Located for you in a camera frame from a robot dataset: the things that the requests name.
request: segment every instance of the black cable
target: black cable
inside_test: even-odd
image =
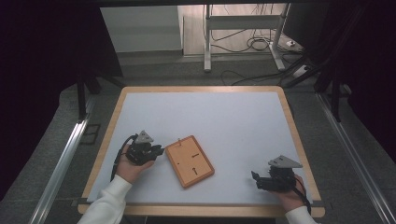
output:
[[[264,81],[264,80],[267,80],[267,79],[277,78],[279,75],[281,75],[281,73],[276,73],[276,74],[269,74],[269,75],[261,75],[261,76],[257,76],[257,77],[244,77],[243,75],[241,75],[241,74],[239,74],[239,73],[237,73],[237,72],[235,72],[235,71],[226,70],[226,71],[223,71],[223,72],[220,74],[221,81],[222,81],[222,83],[223,83],[224,86],[226,86],[225,81],[224,81],[224,77],[223,77],[225,73],[233,73],[233,74],[236,74],[236,75],[238,75],[239,77],[242,77],[242,78],[243,78],[242,80],[239,80],[239,81],[234,82],[233,84],[231,84],[231,86],[234,86],[235,84],[237,84],[237,83],[239,83],[239,82],[246,81],[246,80],[250,80],[250,81],[254,81],[254,82],[261,82],[261,81]]]
[[[317,73],[321,68],[323,68],[325,65],[327,65],[330,61],[331,61],[331,59],[328,58],[328,59],[326,59],[323,63],[317,64],[317,65],[315,65],[315,66],[311,64],[311,69],[309,69],[309,71],[307,71],[307,72],[315,72],[315,73]],[[283,81],[283,79],[285,79],[286,77],[289,77],[290,75],[294,74],[294,72],[289,73],[289,74],[287,74],[286,76],[282,77],[282,78],[279,80],[278,86],[282,87],[282,81]]]
[[[296,179],[300,185],[303,187],[303,192],[304,194],[302,194],[295,186],[293,186],[291,183],[289,183],[286,179],[284,179],[282,176],[277,175],[276,176],[278,179],[280,179],[284,184],[288,185],[291,190],[293,190],[294,193],[296,193],[300,199],[303,201],[303,204],[306,206],[306,210],[308,210],[309,215],[311,215],[311,203],[308,201],[308,199],[306,198],[306,189],[303,185],[302,182],[300,182],[299,179],[297,179],[296,177],[294,177],[294,179]]]
[[[281,87],[282,86],[282,81],[286,78],[294,74],[294,72],[297,70],[297,66],[303,64],[307,58],[307,54],[303,54],[301,58],[299,58],[296,62],[292,63],[288,70],[289,71],[285,76],[281,77],[279,82],[277,83],[277,86]]]
[[[244,32],[244,31],[246,31],[246,30],[247,30],[247,29],[245,29],[245,30],[241,30],[241,31],[238,31],[238,32],[236,32],[236,33],[233,33],[233,34],[226,35],[226,36],[224,36],[224,37],[222,37],[222,38],[219,38],[219,39],[215,39],[215,37],[213,37],[213,32],[212,32],[212,31],[210,31],[210,34],[211,34],[211,36],[212,36],[212,39],[213,39],[214,41],[220,41],[220,40],[223,40],[223,39],[225,39],[225,38],[231,37],[231,36],[233,36],[233,35],[240,34],[240,33]]]
[[[257,49],[257,48],[254,47],[254,44],[255,44],[255,43],[258,43],[258,42],[266,43],[267,45],[266,45],[265,48],[263,48],[263,49]],[[219,46],[219,45],[210,45],[210,46],[216,47],[216,48],[220,48],[220,49],[224,49],[224,50],[230,51],[230,52],[232,52],[232,53],[240,53],[240,52],[247,51],[247,50],[249,50],[249,49],[255,49],[255,50],[257,50],[257,51],[263,51],[263,50],[265,50],[265,49],[268,49],[268,47],[269,47],[269,46],[268,46],[268,43],[267,43],[264,39],[262,39],[262,38],[257,38],[257,37],[251,37],[251,38],[249,38],[249,39],[247,40],[247,48],[246,48],[246,49],[241,49],[241,50],[226,49],[226,48],[224,48],[224,47],[222,47],[222,46]]]
[[[288,59],[286,59],[285,58],[285,56],[287,56],[287,55],[302,55],[302,53],[294,53],[294,52],[291,52],[291,53],[284,53],[284,54],[282,54],[282,59],[283,59],[283,61],[285,61],[286,63],[295,63],[295,62],[297,62],[297,60],[296,61],[294,61],[294,62],[291,62],[291,61],[289,61]]]
[[[266,8],[266,7],[265,7]],[[262,11],[264,10],[264,4],[262,4]],[[260,15],[262,15],[262,11],[260,12]]]
[[[267,6],[268,6],[268,4],[265,4],[265,10],[264,10],[264,15],[266,15],[266,11],[267,11]]]
[[[125,140],[125,142],[122,144],[122,147],[120,148],[120,150],[119,150],[119,152],[118,152],[118,154],[117,154],[117,157],[116,157],[116,159],[114,160],[114,163],[113,163],[113,170],[111,171],[110,180],[113,180],[114,175],[115,175],[116,172],[117,172],[117,167],[119,166],[119,162],[120,162],[120,157],[121,157],[121,155],[126,154],[126,153],[122,153],[123,149],[125,148],[126,144],[127,144],[131,139],[133,139],[133,137],[134,137],[133,135],[130,136],[130,137],[128,137],[128,138]]]
[[[230,15],[230,12],[227,10],[226,5],[224,5],[224,9],[225,9],[225,11],[227,12],[227,14]]]
[[[256,6],[253,8],[253,10],[250,12],[250,15],[251,14],[253,14],[253,12],[256,10],[258,10],[259,9],[259,4],[256,4]]]
[[[260,38],[262,38],[262,39],[264,39],[268,44],[271,42],[271,39],[270,38],[268,38],[268,37],[260,37]],[[282,46],[280,46],[280,45],[277,45],[277,50],[279,50],[279,51],[281,51],[281,52],[288,52],[288,53],[295,53],[295,54],[304,54],[304,51],[303,50],[292,50],[292,49],[285,49],[285,48],[283,48]]]

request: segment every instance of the wooden board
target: wooden board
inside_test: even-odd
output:
[[[93,183],[99,176],[99,171],[103,163],[105,162],[105,155],[111,142],[111,138],[116,129],[117,121],[120,117],[120,112],[124,107],[124,102],[129,93],[147,93],[147,92],[276,92],[279,97],[279,101],[282,104],[284,116],[289,124],[290,134],[294,141],[299,161],[303,165],[304,173],[307,177],[305,184],[311,188],[312,199],[319,202],[317,206],[312,207],[312,217],[323,217],[325,215],[325,208],[322,203],[320,194],[315,178],[312,174],[308,159],[305,155],[303,144],[300,140],[300,136],[297,132],[294,120],[290,113],[289,105],[286,100],[285,93],[283,90],[276,86],[188,86],[188,87],[127,87],[124,88],[120,94],[120,98],[114,109],[114,113],[111,117],[111,121],[108,124],[105,137],[102,145],[98,152],[90,178],[88,179],[86,188],[81,196],[82,200],[78,205],[78,211],[83,214],[88,209],[89,204],[84,203],[89,197],[90,192],[93,190]],[[129,204],[125,207],[124,214],[131,216],[183,216],[183,217],[282,217],[285,211],[281,206],[277,204]]]
[[[215,173],[193,135],[169,145],[165,151],[183,188],[188,188]]]

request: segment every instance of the hand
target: hand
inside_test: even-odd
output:
[[[121,178],[132,184],[139,177],[140,173],[154,164],[154,161],[148,161],[141,166],[132,164],[124,154],[126,153],[128,146],[129,145],[126,145],[122,150],[116,175],[119,175]]]
[[[304,182],[303,179],[299,175],[294,175],[298,181],[296,181],[296,188],[300,192],[304,193]],[[286,193],[280,193],[275,191],[270,191],[280,200],[283,208],[286,212],[289,212],[295,208],[304,206],[301,198],[293,191],[289,191]]]

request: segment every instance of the table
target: table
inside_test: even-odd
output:
[[[274,92],[277,93],[281,108],[287,121],[287,126],[290,129],[290,138],[295,146],[296,153],[300,163],[303,165],[304,176],[306,177],[305,184],[310,188],[313,203],[312,216],[323,217],[325,209],[322,206],[321,198],[318,193],[318,188],[315,179],[312,175],[309,162],[305,156],[303,145],[301,143],[296,126],[292,119],[290,109],[283,90],[279,87],[127,87],[122,90],[120,98],[115,107],[113,116],[106,130],[103,143],[98,152],[95,164],[92,168],[92,173],[87,182],[86,188],[81,196],[82,199],[87,199],[92,190],[95,179],[99,175],[100,169],[104,163],[104,158],[113,133],[116,129],[117,121],[120,117],[123,103],[128,93],[139,92],[175,92],[175,93],[191,93],[191,92],[225,92],[225,93],[247,93],[247,92]],[[87,203],[81,202],[78,205],[78,211],[84,213],[89,207]],[[135,216],[183,216],[183,217],[282,217],[284,210],[277,204],[262,205],[262,204],[180,204],[180,203],[139,203],[128,204],[125,208],[126,215]]]
[[[285,64],[282,62],[277,45],[287,18],[290,3],[285,4],[280,15],[246,15],[246,16],[211,16],[210,5],[206,5],[205,33],[212,30],[244,30],[244,29],[276,29],[274,41],[268,43],[277,70],[285,71]],[[211,71],[210,38],[205,39],[204,69]]]

